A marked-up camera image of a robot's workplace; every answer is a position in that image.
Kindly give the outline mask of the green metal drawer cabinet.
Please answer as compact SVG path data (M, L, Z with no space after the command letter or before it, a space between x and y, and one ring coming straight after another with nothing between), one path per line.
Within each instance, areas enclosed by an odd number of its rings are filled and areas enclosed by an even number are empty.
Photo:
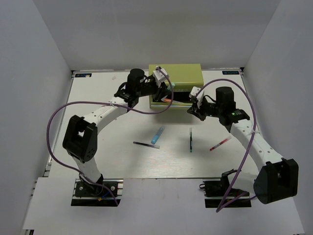
M170 81L174 84L174 100L172 110L187 110L192 106L189 94L193 87L204 85L200 64L159 64L166 70Z

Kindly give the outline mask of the green black pen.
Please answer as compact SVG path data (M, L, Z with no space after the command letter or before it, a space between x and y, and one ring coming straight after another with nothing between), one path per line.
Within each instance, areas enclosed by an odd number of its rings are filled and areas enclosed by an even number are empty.
M189 128L189 149L190 149L190 153L193 152L193 128L190 127Z

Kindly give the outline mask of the red ink refill tube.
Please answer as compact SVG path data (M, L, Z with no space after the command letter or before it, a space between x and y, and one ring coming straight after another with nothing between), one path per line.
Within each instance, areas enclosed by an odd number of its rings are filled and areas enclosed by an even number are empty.
M220 141L218 144L214 145L213 147L210 148L210 151L213 151L214 149L218 148L219 146L221 146L222 144L226 143L227 141L229 141L230 139L232 139L231 136L225 138L224 140Z

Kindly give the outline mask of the dark purple pen refill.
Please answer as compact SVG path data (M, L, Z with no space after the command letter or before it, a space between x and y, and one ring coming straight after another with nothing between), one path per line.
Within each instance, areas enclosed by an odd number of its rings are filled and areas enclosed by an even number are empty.
M146 146L146 147L150 147L150 148L155 148L155 149L160 149L160 146L155 145L155 144L149 144L149 143L143 143L143 142L137 142L137 141L134 141L133 144Z

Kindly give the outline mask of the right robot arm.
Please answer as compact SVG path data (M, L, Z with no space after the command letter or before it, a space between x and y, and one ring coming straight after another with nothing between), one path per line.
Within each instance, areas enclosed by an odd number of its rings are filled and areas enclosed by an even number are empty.
M268 204L297 194L299 166L294 159L285 159L256 131L249 115L236 107L231 87L218 87L216 100L208 102L202 89L193 87L189 97L193 104L188 113L201 121L218 118L220 124L235 137L257 166L258 174L242 173L233 169L222 174L221 190L233 195L238 189L253 193Z

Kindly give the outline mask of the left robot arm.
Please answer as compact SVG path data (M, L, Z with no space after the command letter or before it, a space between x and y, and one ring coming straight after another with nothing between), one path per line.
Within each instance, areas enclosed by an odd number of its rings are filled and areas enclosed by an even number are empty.
M103 175L94 158L98 134L118 117L134 110L141 97L151 96L160 101L173 94L173 85L164 68L156 67L150 76L146 76L142 69L132 69L127 81L119 86L107 104L90 114L70 118L63 148L76 162L80 177L87 183L86 188L92 195L99 195L103 191Z

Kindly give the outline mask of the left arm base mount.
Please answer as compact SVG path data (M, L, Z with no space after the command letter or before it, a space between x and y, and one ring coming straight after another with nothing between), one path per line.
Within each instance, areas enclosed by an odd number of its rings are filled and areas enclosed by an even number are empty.
M92 192L80 179L76 179L71 199L73 207L117 207L122 198L123 179L106 179L103 185L106 186L114 195L102 187L96 186L96 191Z

